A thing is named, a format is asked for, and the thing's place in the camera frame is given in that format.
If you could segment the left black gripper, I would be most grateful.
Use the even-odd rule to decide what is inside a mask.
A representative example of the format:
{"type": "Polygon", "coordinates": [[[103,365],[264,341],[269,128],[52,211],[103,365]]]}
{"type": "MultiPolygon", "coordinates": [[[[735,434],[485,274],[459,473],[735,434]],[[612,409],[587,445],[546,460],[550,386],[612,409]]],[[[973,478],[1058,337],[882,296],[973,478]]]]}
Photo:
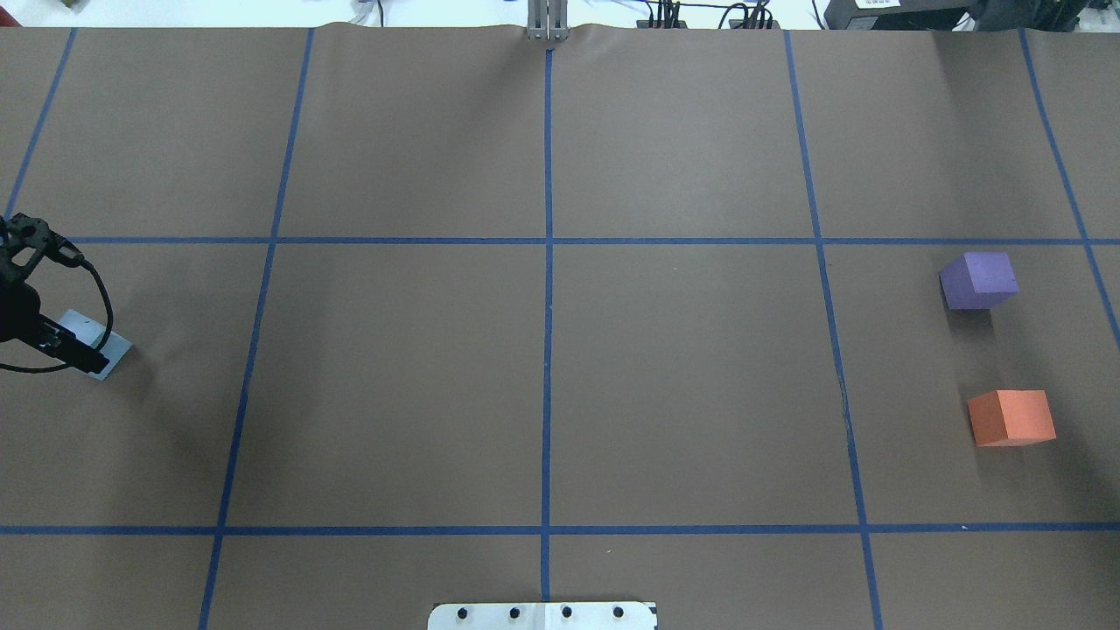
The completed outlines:
{"type": "Polygon", "coordinates": [[[20,340],[35,344],[40,354],[55,359],[53,371],[77,368],[88,376],[96,376],[109,365],[108,355],[99,348],[81,342],[72,331],[50,318],[40,317],[39,291],[29,284],[1,287],[1,343],[20,340]]]}

